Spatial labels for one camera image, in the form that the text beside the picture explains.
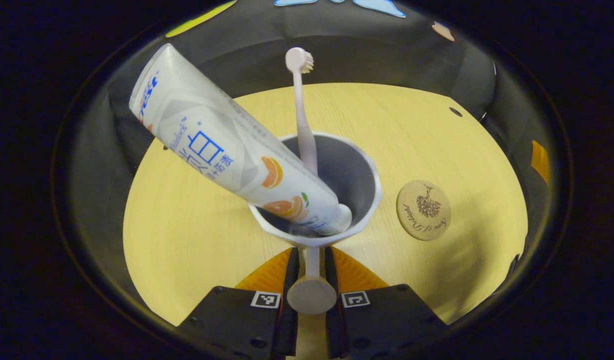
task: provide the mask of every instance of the cup rim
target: cup rim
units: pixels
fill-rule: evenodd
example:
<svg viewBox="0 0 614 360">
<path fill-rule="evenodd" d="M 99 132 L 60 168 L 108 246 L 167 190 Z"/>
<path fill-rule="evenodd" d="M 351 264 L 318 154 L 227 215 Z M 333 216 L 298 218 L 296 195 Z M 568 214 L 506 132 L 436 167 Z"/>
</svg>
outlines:
<svg viewBox="0 0 614 360">
<path fill-rule="evenodd" d="M 281 239 L 284 239 L 290 244 L 292 244 L 293 246 L 296 246 L 299 248 L 304 248 L 304 247 L 325 248 L 327 246 L 330 246 L 334 243 L 340 242 L 349 237 L 352 237 L 353 235 L 360 233 L 364 228 L 367 227 L 369 220 L 374 215 L 374 212 L 378 208 L 378 204 L 381 202 L 381 199 L 383 198 L 383 187 L 381 186 L 380 178 L 378 176 L 378 169 L 376 168 L 376 163 L 371 157 L 369 157 L 369 155 L 367 155 L 367 153 L 362 151 L 361 148 L 359 148 L 355 143 L 353 143 L 350 139 L 346 137 L 342 137 L 342 136 L 338 136 L 338 135 L 334 135 L 334 134 L 330 134 L 328 132 L 322 132 L 322 131 L 312 131 L 312 133 L 314 134 L 314 136 L 326 137 L 326 138 L 335 139 L 337 141 L 343 142 L 344 144 L 350 146 L 353 150 L 358 152 L 362 156 L 364 161 L 367 162 L 367 165 L 371 169 L 371 173 L 373 173 L 373 182 L 375 184 L 375 190 L 373 192 L 373 201 L 371 202 L 371 206 L 369 207 L 369 210 L 367 210 L 366 214 L 360 219 L 360 221 L 358 221 L 355 225 L 353 225 L 352 227 L 348 228 L 347 230 L 341 233 L 329 235 L 329 236 L 323 236 L 323 237 L 302 237 L 302 236 L 292 235 L 287 232 L 281 231 L 279 230 L 279 228 L 269 223 L 262 216 L 261 212 L 258 210 L 256 205 L 253 205 L 252 203 L 247 204 L 249 207 L 249 210 L 254 215 L 254 218 L 260 224 L 262 230 L 264 230 L 267 233 L 270 233 L 271 235 L 275 235 Z M 288 139 L 293 139 L 297 136 L 298 134 L 288 134 L 288 135 L 278 137 L 278 140 L 282 142 Z"/>
</svg>

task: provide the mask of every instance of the wood grain surface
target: wood grain surface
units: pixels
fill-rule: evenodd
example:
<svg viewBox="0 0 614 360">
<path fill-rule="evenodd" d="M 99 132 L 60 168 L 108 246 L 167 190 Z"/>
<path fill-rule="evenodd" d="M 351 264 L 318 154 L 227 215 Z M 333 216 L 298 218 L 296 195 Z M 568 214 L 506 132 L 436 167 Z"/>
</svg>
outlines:
<svg viewBox="0 0 614 360">
<path fill-rule="evenodd" d="M 356 143 L 382 183 L 365 230 L 335 246 L 389 285 L 410 285 L 447 324 L 492 294 L 523 251 L 527 210 L 511 165 L 483 126 L 451 98 L 398 86 L 311 84 L 304 98 L 311 129 Z M 236 102 L 275 136 L 296 132 L 291 87 Z M 415 239 L 398 219 L 396 198 L 413 180 L 436 184 L 449 200 L 451 224 L 438 239 Z M 140 296 L 175 326 L 212 287 L 234 287 L 289 248 L 261 230 L 245 200 L 158 139 L 131 185 L 123 232 Z M 296 358 L 327 358 L 323 316 L 300 316 Z"/>
</svg>

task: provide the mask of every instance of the toothpaste tube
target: toothpaste tube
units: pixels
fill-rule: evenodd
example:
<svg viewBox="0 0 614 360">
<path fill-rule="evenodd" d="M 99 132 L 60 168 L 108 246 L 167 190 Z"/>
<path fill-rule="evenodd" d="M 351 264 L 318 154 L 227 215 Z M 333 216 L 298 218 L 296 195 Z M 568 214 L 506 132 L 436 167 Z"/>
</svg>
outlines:
<svg viewBox="0 0 614 360">
<path fill-rule="evenodd" d="M 172 44 L 140 73 L 129 109 L 182 160 L 248 203 L 321 235 L 351 225 L 332 189 Z"/>
</svg>

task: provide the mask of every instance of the tree engraving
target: tree engraving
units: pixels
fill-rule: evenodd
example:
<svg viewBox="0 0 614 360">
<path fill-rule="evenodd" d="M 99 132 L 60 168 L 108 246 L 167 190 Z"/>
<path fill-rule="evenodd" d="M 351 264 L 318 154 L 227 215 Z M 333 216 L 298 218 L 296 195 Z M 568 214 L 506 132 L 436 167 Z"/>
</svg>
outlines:
<svg viewBox="0 0 614 360">
<path fill-rule="evenodd" d="M 440 203 L 429 198 L 429 192 L 432 191 L 433 187 L 427 185 L 425 187 L 427 188 L 426 196 L 420 195 L 416 198 L 418 210 L 426 218 L 435 218 L 440 212 Z"/>
</svg>

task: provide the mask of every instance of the yellow sticker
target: yellow sticker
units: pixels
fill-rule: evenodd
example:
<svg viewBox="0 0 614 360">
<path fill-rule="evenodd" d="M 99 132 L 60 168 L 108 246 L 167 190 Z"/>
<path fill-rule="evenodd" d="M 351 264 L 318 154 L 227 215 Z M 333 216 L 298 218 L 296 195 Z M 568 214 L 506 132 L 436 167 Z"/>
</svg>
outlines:
<svg viewBox="0 0 614 360">
<path fill-rule="evenodd" d="M 224 12 L 225 10 L 229 9 L 229 7 L 231 7 L 234 4 L 236 4 L 236 0 L 226 2 L 220 6 L 214 7 L 214 9 L 207 11 L 201 16 L 198 16 L 197 18 L 193 20 L 189 20 L 186 23 L 183 23 L 182 25 L 180 25 L 179 27 L 176 27 L 175 29 L 170 30 L 170 32 L 167 32 L 167 34 L 165 34 L 165 38 L 171 38 L 171 37 L 175 37 L 176 35 L 183 34 L 187 30 L 193 27 L 196 27 L 197 25 L 200 25 L 201 23 L 204 23 L 205 21 L 208 21 L 209 19 L 213 18 L 214 16 L 217 16 L 221 12 Z"/>
<path fill-rule="evenodd" d="M 549 157 L 545 148 L 535 140 L 531 141 L 531 167 L 549 185 Z"/>
</svg>

